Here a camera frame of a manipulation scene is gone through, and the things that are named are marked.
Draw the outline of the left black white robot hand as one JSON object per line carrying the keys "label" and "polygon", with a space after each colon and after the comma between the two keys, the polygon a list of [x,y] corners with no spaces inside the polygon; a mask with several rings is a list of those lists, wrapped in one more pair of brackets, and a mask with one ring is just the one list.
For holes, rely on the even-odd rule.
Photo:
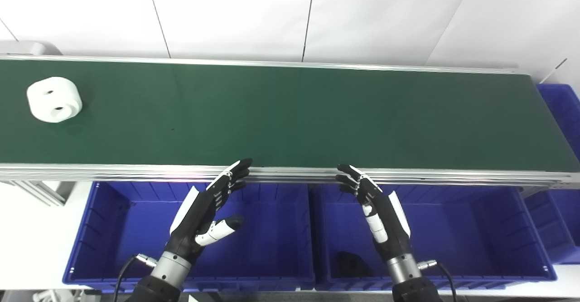
{"label": "left black white robot hand", "polygon": [[238,160],[223,170],[206,189],[191,189],[170,226],[170,238],[164,254],[182,258],[194,264],[203,249],[210,244],[236,232],[244,223],[240,215],[215,219],[216,213],[225,205],[232,192],[245,187],[252,159]]}

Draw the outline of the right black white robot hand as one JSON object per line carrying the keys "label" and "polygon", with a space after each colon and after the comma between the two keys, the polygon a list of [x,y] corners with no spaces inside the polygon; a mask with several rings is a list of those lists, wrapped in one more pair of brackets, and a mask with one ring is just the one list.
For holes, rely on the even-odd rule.
{"label": "right black white robot hand", "polygon": [[383,192],[369,175],[350,164],[339,164],[336,168],[340,172],[335,176],[339,190],[356,197],[383,262],[412,254],[410,226],[396,193]]}

